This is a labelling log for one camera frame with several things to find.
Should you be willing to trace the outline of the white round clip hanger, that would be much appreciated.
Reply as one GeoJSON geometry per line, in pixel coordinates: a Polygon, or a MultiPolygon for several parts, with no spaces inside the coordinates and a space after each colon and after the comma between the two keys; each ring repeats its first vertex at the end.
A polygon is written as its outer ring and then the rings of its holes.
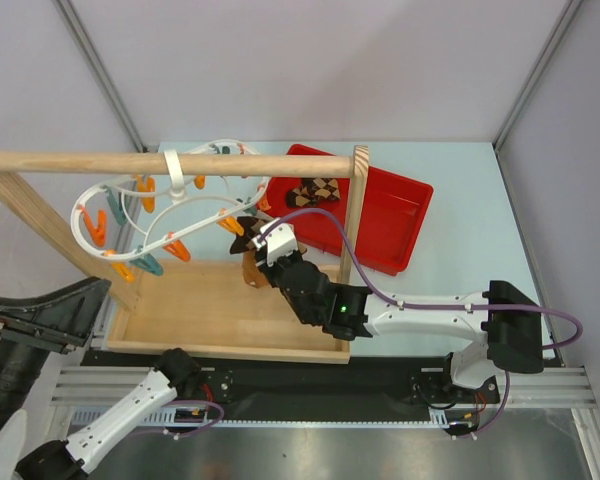
{"type": "Polygon", "coordinates": [[[105,261],[126,282],[133,267],[160,276],[160,259],[169,254],[192,259],[188,238],[211,227],[244,234],[240,216],[264,205],[270,176],[186,174],[188,155],[258,156],[249,144],[221,139],[193,149],[166,149],[165,175],[125,174],[95,184],[75,201],[70,229],[91,257],[105,261]]]}

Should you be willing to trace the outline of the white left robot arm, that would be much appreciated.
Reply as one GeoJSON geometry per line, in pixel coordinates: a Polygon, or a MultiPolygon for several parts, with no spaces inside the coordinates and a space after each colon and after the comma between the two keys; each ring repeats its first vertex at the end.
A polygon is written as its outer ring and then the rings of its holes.
{"type": "Polygon", "coordinates": [[[198,393],[201,368],[180,348],[164,351],[152,368],[69,367],[53,391],[52,430],[81,410],[100,413],[79,431],[23,451],[25,400],[50,354],[89,342],[111,285],[88,277],[37,297],[0,297],[0,479],[86,479],[146,418],[198,393]]]}

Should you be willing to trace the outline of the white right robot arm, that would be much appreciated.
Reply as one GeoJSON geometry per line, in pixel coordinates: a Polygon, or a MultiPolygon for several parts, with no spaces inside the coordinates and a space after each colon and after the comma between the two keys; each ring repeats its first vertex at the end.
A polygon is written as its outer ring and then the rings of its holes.
{"type": "Polygon", "coordinates": [[[258,253],[255,266],[300,323],[336,339],[429,334],[466,340],[446,356],[441,376],[442,391],[453,401],[466,400],[498,372],[544,369],[541,314],[507,281],[466,295],[417,298],[333,282],[299,252],[273,262],[258,253]]]}

